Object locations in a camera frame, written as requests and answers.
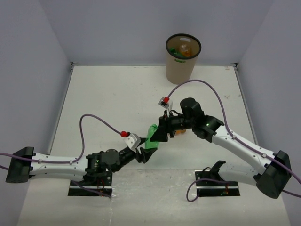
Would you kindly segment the orange bottle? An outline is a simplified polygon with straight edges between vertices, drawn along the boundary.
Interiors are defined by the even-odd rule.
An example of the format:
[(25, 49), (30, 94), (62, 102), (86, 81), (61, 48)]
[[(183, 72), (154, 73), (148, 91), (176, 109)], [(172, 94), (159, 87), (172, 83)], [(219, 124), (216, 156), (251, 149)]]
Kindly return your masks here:
[(184, 134), (186, 132), (186, 129), (179, 129), (175, 132), (176, 135), (179, 135), (179, 134)]
[(185, 58), (189, 58), (192, 55), (191, 48), (188, 44), (180, 45), (179, 46), (179, 53)]

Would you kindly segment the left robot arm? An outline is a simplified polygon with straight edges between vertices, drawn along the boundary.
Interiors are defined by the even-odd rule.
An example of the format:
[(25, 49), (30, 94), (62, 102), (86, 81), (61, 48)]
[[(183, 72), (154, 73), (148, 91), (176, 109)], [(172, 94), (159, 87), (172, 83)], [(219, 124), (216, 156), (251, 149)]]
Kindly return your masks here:
[(131, 161), (146, 163), (157, 148), (121, 151), (108, 149), (73, 159), (34, 152), (33, 147), (25, 147), (13, 153), (5, 182), (26, 183), (30, 179), (56, 178), (93, 185), (100, 177), (118, 172)]

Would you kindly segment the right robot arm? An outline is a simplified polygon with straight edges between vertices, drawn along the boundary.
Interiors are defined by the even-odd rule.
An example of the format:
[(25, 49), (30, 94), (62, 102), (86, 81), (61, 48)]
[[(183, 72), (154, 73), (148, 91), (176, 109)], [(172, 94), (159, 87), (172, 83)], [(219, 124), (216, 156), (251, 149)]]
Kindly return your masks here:
[(165, 111), (159, 118), (158, 129), (151, 136), (152, 142), (167, 142), (177, 130), (191, 129), (200, 139), (223, 147), (249, 164), (233, 166), (218, 161), (210, 170), (210, 180), (215, 185), (237, 181), (256, 186), (264, 195), (276, 199), (291, 178), (291, 163), (287, 153), (264, 149), (227, 129), (221, 120), (206, 115), (194, 98), (180, 102), (182, 113), (172, 115), (172, 101), (168, 97), (159, 103)]

